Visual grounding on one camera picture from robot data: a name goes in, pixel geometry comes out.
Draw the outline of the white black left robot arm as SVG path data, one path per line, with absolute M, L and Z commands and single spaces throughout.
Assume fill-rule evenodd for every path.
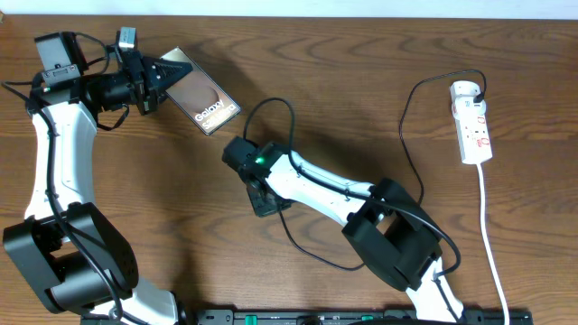
M 95 203 L 92 154 L 102 112 L 154 112 L 189 63 L 144 56 L 124 27 L 103 48 L 117 71 L 90 71 L 78 32 L 35 39 L 43 69 L 23 96 L 37 137 L 35 181 L 23 221 L 7 227 L 5 252 L 50 312 L 84 324 L 192 324 L 169 291 L 138 272 L 127 240 Z

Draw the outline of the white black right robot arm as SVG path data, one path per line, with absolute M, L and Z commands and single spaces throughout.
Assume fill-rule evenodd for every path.
M 395 181 L 348 180 L 283 145 L 259 147 L 239 136 L 222 160 L 246 184 L 257 216 L 280 213 L 295 202 L 317 210 L 340 224 L 363 266 L 407 294 L 417 319 L 464 321 L 464 306 L 443 267 L 440 243 L 450 238 Z

